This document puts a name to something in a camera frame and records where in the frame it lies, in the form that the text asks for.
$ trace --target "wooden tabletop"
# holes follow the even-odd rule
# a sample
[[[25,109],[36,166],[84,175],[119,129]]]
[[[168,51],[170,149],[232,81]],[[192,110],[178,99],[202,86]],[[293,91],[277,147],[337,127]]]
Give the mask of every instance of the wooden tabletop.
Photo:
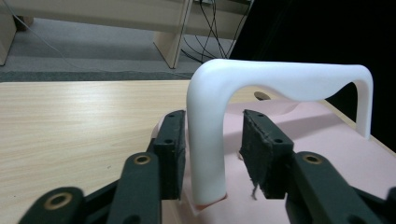
[[[78,187],[88,195],[120,178],[125,160],[147,149],[162,116],[185,108],[188,85],[0,83],[0,223],[17,223],[51,189]],[[258,90],[244,88],[231,102],[255,101]]]

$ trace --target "floor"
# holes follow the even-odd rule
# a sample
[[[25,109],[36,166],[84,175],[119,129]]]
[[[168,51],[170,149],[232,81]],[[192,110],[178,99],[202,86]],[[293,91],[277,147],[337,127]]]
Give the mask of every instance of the floor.
[[[0,81],[190,78],[201,65],[196,60],[224,58],[214,37],[185,35],[182,49],[195,60],[181,52],[171,69],[152,31],[39,18],[30,29],[16,33]],[[202,56],[207,39],[205,54],[211,58]],[[232,40],[219,42],[231,53]]]

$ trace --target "pink base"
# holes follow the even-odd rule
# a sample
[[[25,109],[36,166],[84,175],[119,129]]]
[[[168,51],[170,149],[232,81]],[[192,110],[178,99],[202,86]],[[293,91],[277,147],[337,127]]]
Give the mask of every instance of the pink base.
[[[224,117],[227,198],[203,210],[193,204],[187,137],[183,192],[181,201],[177,202],[182,223],[290,223],[284,200],[266,200],[259,190],[257,201],[251,197],[253,185],[237,154],[244,109],[267,115],[294,142],[295,152],[312,151],[326,157],[351,186],[380,198],[385,198],[388,190],[396,186],[396,157],[364,139],[324,105],[283,99],[232,104]]]

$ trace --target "white plastic handle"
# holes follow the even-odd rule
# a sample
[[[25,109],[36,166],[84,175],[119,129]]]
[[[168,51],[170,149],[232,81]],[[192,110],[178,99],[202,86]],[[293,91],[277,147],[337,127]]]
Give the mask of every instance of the white plastic handle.
[[[370,137],[373,79],[362,65],[211,60],[193,75],[187,93],[192,198],[214,203],[226,195],[223,119],[232,95],[259,86],[295,101],[326,99],[346,84],[358,90],[357,132]]]

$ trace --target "gray floor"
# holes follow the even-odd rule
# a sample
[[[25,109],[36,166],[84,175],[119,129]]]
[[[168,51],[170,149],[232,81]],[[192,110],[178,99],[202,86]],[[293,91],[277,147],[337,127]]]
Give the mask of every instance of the gray floor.
[[[30,28],[16,33],[6,64],[0,66],[0,81],[180,79],[201,65],[180,53],[177,68],[169,68],[153,44],[152,31],[39,18]],[[183,42],[182,49],[201,60],[194,52],[203,50],[196,37],[185,37],[191,48]],[[198,39],[206,42],[206,36]],[[229,51],[232,40],[220,44]],[[215,38],[209,38],[206,49],[222,58]]]

